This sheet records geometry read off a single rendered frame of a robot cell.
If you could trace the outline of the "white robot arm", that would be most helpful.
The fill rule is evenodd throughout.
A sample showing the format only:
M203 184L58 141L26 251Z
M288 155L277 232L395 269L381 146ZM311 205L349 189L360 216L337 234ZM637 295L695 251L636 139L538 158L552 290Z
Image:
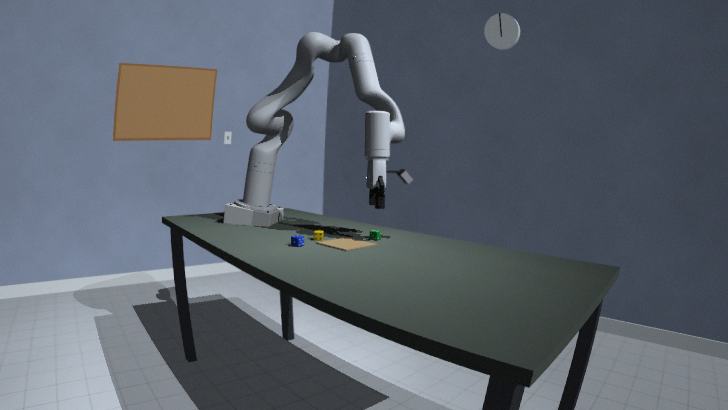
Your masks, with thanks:
M387 150L390 143L400 143L404 139L400 111L380 88L368 40L357 33L345 34L340 41L318 32L307 33L297 45L295 64L284 81L256 103L247 115L248 128L267 135L251 148L244 195L243 199L235 200L237 206L277 210L277 206L270 203L276 157L293 129L292 115L282 108L295 101L311 83L313 64L319 57L335 63L348 59L357 97L377 110L365 113L365 156L390 157L390 150Z

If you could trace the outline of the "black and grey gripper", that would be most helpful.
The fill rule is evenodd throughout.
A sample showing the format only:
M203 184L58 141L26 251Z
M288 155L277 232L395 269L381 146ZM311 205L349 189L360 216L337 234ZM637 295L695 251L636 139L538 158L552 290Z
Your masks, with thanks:
M375 205L375 209L385 208L386 188L386 160L388 158L366 158L367 187L370 189L369 205ZM384 186L385 184L385 186Z

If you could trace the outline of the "tan flat mat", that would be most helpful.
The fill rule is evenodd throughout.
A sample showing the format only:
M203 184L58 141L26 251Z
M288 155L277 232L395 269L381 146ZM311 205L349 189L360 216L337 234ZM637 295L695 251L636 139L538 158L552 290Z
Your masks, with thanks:
M350 251L350 250L361 249L361 248L378 245L375 243L365 242L365 241L351 239L351 238L340 238L340 239L320 241L320 242L315 242L315 243L324 245L324 246L328 246L328 247L332 247L332 248L336 248L336 249L340 249L340 250L344 250L344 251Z

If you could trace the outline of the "blue die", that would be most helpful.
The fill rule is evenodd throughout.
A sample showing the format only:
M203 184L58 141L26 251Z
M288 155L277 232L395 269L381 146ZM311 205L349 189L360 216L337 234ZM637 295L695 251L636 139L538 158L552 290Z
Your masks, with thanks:
M304 237L303 236L292 236L291 237L291 246L295 247L301 247L304 246Z

